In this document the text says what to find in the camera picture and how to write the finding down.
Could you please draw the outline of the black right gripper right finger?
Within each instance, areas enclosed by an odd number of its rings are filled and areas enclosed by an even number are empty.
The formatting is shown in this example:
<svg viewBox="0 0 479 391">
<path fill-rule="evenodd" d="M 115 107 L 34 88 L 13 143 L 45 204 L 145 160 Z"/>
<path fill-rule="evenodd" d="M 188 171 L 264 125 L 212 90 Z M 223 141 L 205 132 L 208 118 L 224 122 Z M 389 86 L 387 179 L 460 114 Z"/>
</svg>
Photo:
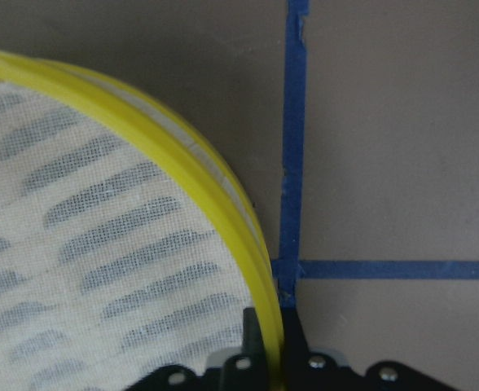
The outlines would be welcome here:
<svg viewBox="0 0 479 391">
<path fill-rule="evenodd" d="M 283 361 L 308 362 L 310 354 L 305 333 L 296 308 L 282 307 L 283 320 Z"/>
</svg>

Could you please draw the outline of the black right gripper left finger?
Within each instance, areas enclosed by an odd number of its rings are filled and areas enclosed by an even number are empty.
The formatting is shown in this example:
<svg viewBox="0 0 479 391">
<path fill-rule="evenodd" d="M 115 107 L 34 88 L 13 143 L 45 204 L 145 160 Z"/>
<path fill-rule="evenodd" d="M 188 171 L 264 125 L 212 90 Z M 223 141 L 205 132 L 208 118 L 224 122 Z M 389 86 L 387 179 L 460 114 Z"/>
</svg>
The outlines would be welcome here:
<svg viewBox="0 0 479 391">
<path fill-rule="evenodd" d="M 255 367 L 265 363 L 265 347 L 261 328 L 253 307 L 243 310 L 242 356 L 248 358 Z"/>
</svg>

